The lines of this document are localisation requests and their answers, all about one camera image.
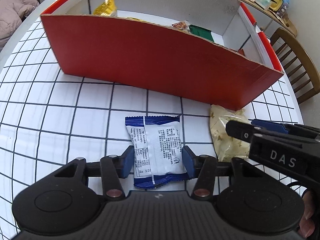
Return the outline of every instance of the table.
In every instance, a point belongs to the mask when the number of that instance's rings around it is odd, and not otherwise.
[[[20,191],[78,156],[88,162],[98,161],[106,155],[120,155],[131,145],[125,116],[181,115],[182,144],[196,155],[215,156],[209,131],[210,105],[65,75],[38,18],[53,1],[42,3],[1,52],[1,57],[8,55],[0,65],[0,233],[4,239],[19,232],[11,205]],[[287,76],[244,109],[249,120],[302,123]],[[285,184],[292,181],[250,162]],[[173,182],[152,190],[190,192],[195,182],[196,179]],[[133,186],[132,172],[121,183],[126,194],[139,190]],[[227,177],[217,178],[214,193],[219,194],[228,186]],[[102,194],[100,178],[90,178],[89,187]]]
[[[249,5],[251,5],[252,7],[256,8],[257,10],[263,12],[265,15],[269,16],[272,20],[279,23],[283,28],[285,28],[287,31],[289,31],[293,36],[295,36],[295,37],[297,36],[298,31],[289,18],[284,17],[282,19],[283,20],[283,22],[282,22],[272,12],[270,12],[269,10],[264,10],[262,7],[260,7],[255,2],[251,2],[250,0],[241,0],[241,1],[245,2]]]

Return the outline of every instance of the screw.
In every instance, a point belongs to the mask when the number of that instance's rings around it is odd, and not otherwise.
[[[122,195],[122,191],[119,189],[109,189],[106,194],[108,197],[120,197]]]
[[[210,191],[205,188],[198,188],[193,192],[197,197],[207,197],[210,195]]]

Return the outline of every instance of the pink puffer jacket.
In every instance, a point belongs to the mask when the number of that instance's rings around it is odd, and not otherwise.
[[[0,51],[12,34],[37,6],[37,0],[0,0]]]

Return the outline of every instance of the finger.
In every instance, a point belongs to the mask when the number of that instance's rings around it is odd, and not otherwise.
[[[299,226],[300,229],[298,233],[304,238],[311,236],[313,231],[315,230],[314,222],[311,219],[306,219],[305,217],[301,218]]]
[[[313,200],[313,194],[311,191],[307,191],[302,198],[303,202],[304,202],[304,212],[303,212],[303,216],[306,219],[309,219],[312,217],[312,215],[315,212],[315,203]]]

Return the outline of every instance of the blue gripper pad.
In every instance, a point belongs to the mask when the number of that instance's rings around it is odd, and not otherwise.
[[[129,176],[131,168],[134,165],[134,147],[130,145],[120,156],[120,159],[123,160],[120,178],[126,178]]]
[[[182,163],[186,168],[190,179],[197,178],[199,175],[197,174],[197,169],[195,168],[196,160],[197,156],[193,153],[193,151],[188,146],[184,146],[182,148]]]
[[[254,119],[251,121],[251,124],[253,126],[263,127],[269,131],[288,134],[288,131],[285,129],[285,127],[281,123],[275,123],[275,122],[271,122],[271,121]]]

